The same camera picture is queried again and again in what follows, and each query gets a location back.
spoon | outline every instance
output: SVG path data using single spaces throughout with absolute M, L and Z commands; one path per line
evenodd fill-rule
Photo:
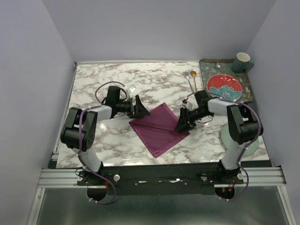
M 216 68 L 217 70 L 220 70 L 222 74 L 225 74 L 224 72 L 222 72 L 221 66 L 220 66 L 219 63 L 216 63 L 216 64 L 215 64 L 215 68 Z
M 193 86 L 192 86 L 191 82 L 189 81 L 189 74 L 188 74 L 188 72 L 183 72 L 183 75 L 184 75 L 185 78 L 187 79 L 187 82 L 188 82 L 188 84 L 189 84 L 189 87 L 190 87 L 192 93 L 194 94 L 195 92 L 194 92 L 194 89 L 193 89 Z
M 195 90 L 196 90 L 196 92 L 198 92 L 198 90 L 197 90 L 197 85 L 196 85 L 196 80 L 195 80 L 195 76 L 196 76 L 196 71 L 191 71 L 191 75 L 193 76 L 193 78 L 194 78 L 194 83 L 195 83 Z

purple cloth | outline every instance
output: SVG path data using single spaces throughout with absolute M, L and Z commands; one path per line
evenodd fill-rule
M 151 116 L 134 119 L 129 124 L 150 153 L 157 158 L 188 136 L 189 132 L 180 134 L 174 131 L 178 118 L 166 103 L 150 112 Z

light purple wall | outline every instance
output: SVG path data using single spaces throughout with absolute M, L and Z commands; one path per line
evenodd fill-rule
M 274 0 L 42 0 L 76 61 L 200 60 L 246 51 Z
M 27 224 L 73 70 L 42 1 L 0 1 L 1 225 Z
M 300 224 L 300 1 L 277 0 L 251 46 L 249 79 L 270 158 L 282 165 Z

green mug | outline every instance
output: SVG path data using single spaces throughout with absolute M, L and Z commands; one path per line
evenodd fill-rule
M 253 66 L 254 63 L 250 61 L 250 56 L 246 53 L 240 52 L 236 54 L 231 65 L 231 70 L 235 73 L 242 73 L 244 70 L 249 70 Z

red plate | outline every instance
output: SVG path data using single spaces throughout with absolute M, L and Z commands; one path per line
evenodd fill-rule
M 221 95 L 227 100 L 238 100 L 243 93 L 240 83 L 234 77 L 224 74 L 212 76 L 207 81 L 206 88 L 208 92 Z

